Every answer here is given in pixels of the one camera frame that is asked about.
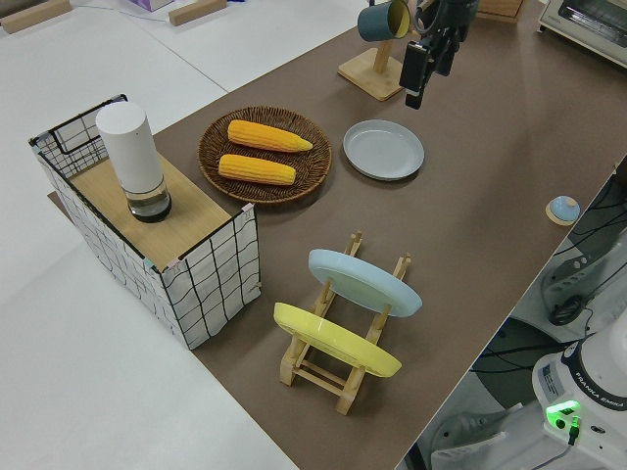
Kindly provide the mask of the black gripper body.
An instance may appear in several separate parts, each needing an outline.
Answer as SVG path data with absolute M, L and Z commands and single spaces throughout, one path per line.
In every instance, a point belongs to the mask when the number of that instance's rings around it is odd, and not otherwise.
M 433 59 L 452 59 L 460 44 L 465 41 L 471 21 L 463 23 L 443 23 L 436 20 L 431 25 L 431 56 Z

